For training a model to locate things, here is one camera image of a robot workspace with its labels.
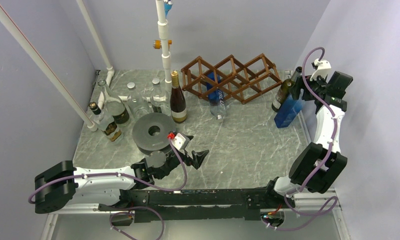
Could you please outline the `tall clear glass bottle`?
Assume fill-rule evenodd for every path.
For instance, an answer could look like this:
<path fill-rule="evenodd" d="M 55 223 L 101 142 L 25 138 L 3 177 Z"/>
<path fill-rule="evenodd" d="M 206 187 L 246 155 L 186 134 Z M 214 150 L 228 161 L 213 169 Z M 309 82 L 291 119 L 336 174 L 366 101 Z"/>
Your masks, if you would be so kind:
<path fill-rule="evenodd" d="M 98 85 L 101 87 L 104 96 L 104 107 L 113 117 L 115 123 L 122 126 L 128 125 L 130 123 L 130 115 L 126 105 L 119 96 L 110 89 L 105 79 L 98 80 Z"/>

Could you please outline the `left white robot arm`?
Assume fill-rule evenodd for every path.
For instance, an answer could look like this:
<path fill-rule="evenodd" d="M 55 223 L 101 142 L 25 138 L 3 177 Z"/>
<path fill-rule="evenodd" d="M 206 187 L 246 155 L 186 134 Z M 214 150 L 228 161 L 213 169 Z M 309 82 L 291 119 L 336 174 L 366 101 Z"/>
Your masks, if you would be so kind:
<path fill-rule="evenodd" d="M 148 187 L 160 191 L 179 191 L 187 183 L 187 167 L 199 169 L 208 150 L 186 151 L 191 135 L 170 132 L 169 152 L 157 150 L 130 166 L 110 169 L 75 167 L 71 160 L 62 161 L 35 177 L 35 190 L 28 203 L 35 206 L 37 214 L 58 211 L 67 205 L 103 204 L 125 210 L 130 206 L 127 191 Z M 178 166 L 182 167 L 183 183 L 179 187 L 165 188 L 155 184 L 168 176 Z"/>

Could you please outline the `gold capped dark bottle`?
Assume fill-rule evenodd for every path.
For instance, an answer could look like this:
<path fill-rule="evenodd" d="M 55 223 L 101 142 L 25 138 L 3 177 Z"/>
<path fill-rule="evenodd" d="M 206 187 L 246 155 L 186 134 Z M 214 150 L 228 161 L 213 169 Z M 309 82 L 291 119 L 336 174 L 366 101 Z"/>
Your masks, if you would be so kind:
<path fill-rule="evenodd" d="M 171 72 L 172 89 L 170 96 L 171 116 L 174 122 L 183 123 L 187 119 L 186 100 L 179 84 L 177 71 Z"/>

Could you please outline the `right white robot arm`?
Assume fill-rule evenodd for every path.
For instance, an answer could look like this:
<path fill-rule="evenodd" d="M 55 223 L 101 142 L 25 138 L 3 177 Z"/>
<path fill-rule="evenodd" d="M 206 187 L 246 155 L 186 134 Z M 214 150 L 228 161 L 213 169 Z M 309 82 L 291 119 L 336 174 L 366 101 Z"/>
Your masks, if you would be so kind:
<path fill-rule="evenodd" d="M 347 157 L 341 154 L 339 146 L 339 131 L 347 110 L 347 102 L 342 98 L 353 77 L 335 71 L 326 82 L 322 77 L 302 78 L 301 70 L 295 69 L 289 92 L 295 100 L 314 101 L 315 138 L 294 161 L 289 174 L 273 180 L 273 187 L 263 194 L 264 203 L 270 208 L 278 206 L 283 196 L 291 196 L 300 189 L 325 193 L 347 165 Z"/>

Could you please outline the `short clear glass bottle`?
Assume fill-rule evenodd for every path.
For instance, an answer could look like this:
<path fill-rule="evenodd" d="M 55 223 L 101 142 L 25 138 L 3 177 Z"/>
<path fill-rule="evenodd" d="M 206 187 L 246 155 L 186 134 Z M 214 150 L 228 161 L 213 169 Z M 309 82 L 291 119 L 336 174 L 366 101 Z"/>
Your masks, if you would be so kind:
<path fill-rule="evenodd" d="M 171 116 L 170 98 L 165 90 L 161 89 L 160 80 L 158 78 L 152 79 L 153 89 L 150 94 L 150 102 L 154 113 L 163 113 Z"/>

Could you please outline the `dark green wine bottle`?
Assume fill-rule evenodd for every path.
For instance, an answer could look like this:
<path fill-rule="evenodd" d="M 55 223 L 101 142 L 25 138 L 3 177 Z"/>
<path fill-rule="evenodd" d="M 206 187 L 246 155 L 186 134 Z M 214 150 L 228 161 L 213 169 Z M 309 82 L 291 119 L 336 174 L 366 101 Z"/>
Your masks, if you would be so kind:
<path fill-rule="evenodd" d="M 282 82 L 275 99 L 272 102 L 272 109 L 278 112 L 289 95 L 290 88 L 296 83 L 298 76 L 302 72 L 302 67 L 298 66 L 293 73 L 289 73 L 287 78 Z"/>

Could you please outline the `blue square bottle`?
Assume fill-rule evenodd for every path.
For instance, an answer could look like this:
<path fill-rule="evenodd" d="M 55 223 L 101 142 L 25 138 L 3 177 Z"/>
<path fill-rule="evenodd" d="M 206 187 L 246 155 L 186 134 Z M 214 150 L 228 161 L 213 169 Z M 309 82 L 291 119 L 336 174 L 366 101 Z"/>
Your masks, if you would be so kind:
<path fill-rule="evenodd" d="M 224 102 L 224 93 L 220 89 L 216 89 L 208 95 L 210 111 L 219 121 L 222 121 L 226 115 L 226 106 Z"/>
<path fill-rule="evenodd" d="M 303 108 L 304 100 L 302 100 L 302 96 L 303 91 L 300 92 L 298 99 L 294 99 L 291 94 L 288 95 L 274 118 L 277 128 L 288 127 L 293 122 Z"/>

